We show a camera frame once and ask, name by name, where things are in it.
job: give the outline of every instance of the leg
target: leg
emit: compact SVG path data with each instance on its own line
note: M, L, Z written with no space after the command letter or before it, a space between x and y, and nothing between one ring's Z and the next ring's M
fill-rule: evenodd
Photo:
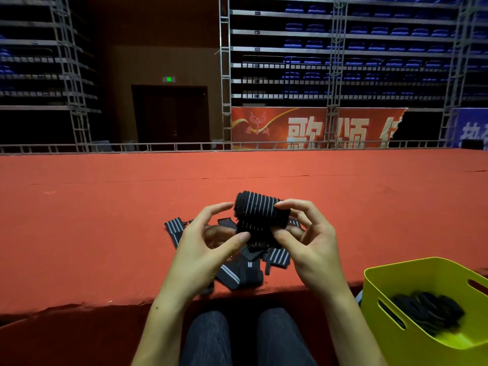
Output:
M222 313L203 313L192 322L180 366L232 366L229 324Z
M283 308L259 316L257 339L259 366L317 366L297 324Z

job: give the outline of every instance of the forearm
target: forearm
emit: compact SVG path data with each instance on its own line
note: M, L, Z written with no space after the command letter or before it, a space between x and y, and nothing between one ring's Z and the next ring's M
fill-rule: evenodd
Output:
M185 306L166 295L154 300L132 366L177 366Z
M347 286L323 299L334 349L341 366L387 366L366 320Z

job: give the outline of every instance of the finger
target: finger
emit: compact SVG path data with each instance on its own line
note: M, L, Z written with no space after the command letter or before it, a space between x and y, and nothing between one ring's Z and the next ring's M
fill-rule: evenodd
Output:
M207 245L227 241L235 234L236 231L233 228L224 226L206 226L204 228L204 240Z
M292 209L290 216L295 217L305 228L312 226L312 222L310 222L308 217L302 211Z
M312 224L329 224L326 218L320 213L312 202L299 199L286 199L275 204L277 209L297 209L302 211Z
M288 231L296 240L301 241L302 236L305 233L300 227L294 226L292 224L289 224L286 228L286 231Z
M244 244L250 239L251 234L248 232L241 232L237 235L234 235L232 238L227 240L221 246L212 249L212 253L215 254L215 257L218 261L218 264L221 265L228 259L230 256L236 254L239 249L241 249Z
M279 242L290 253L293 260L296 260L303 249L305 249L305 246L296 240L288 231L282 228L272 227L271 232L273 233L276 241Z
M202 209L202 211L192 221L190 226L192 226L192 225L197 226L203 232L204 227L208 225L208 223L210 222L210 219L212 218L213 215L216 215L220 212L226 211L226 210L232 208L233 205L234 205L234 203L232 203L232 202L209 205L209 206L205 207L204 209Z

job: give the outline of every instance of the dark doorway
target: dark doorway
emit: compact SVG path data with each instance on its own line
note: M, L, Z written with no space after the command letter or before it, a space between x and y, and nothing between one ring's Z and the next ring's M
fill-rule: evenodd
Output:
M210 142L206 87L132 86L139 142ZM199 150L178 145L178 150ZM174 150L154 145L152 150Z

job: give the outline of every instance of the right hand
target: right hand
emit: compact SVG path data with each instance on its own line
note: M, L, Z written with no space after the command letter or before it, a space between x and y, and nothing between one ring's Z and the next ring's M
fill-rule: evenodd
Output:
M303 227L288 225L273 228L275 239L290 253L302 282L320 299L349 291L342 270L334 227L312 202L287 199L275 204L277 209L290 209Z

